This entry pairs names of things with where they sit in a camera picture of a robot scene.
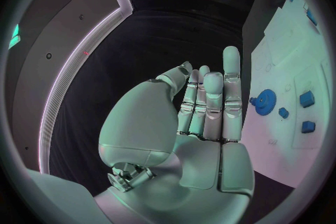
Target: blue gear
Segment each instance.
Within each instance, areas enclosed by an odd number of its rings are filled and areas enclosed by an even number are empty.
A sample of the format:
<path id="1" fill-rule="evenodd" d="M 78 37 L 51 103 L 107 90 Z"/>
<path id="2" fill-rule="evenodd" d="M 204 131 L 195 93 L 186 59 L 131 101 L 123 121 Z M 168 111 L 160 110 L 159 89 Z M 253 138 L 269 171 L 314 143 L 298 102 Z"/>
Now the blue gear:
<path id="1" fill-rule="evenodd" d="M 251 98 L 250 103 L 255 106 L 255 111 L 266 116 L 271 113 L 277 103 L 277 96 L 274 91 L 266 89 L 257 98 Z"/>

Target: vent grille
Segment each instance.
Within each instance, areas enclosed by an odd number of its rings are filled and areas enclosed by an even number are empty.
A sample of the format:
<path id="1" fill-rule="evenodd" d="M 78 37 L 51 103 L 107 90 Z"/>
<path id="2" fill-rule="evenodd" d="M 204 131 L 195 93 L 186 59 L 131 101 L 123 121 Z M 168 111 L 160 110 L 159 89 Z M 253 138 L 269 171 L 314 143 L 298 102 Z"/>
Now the vent grille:
<path id="1" fill-rule="evenodd" d="M 105 37 L 123 21 L 122 13 L 117 10 L 101 21 L 77 46 L 56 78 L 45 104 L 40 127 L 39 165 L 43 174 L 49 174 L 50 143 L 58 110 L 63 98 L 88 56 Z"/>

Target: blue cube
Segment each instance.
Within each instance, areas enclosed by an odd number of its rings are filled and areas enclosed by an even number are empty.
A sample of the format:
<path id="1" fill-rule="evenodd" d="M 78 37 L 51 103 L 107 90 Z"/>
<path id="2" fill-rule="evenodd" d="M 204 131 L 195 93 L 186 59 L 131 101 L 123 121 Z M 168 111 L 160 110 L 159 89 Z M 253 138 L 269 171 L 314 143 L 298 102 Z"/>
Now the blue cube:
<path id="1" fill-rule="evenodd" d="M 311 91 L 306 92 L 305 94 L 300 95 L 300 104 L 307 108 L 315 103 L 314 94 Z"/>
<path id="2" fill-rule="evenodd" d="M 315 130 L 315 122 L 302 122 L 302 133 L 312 133 Z"/>

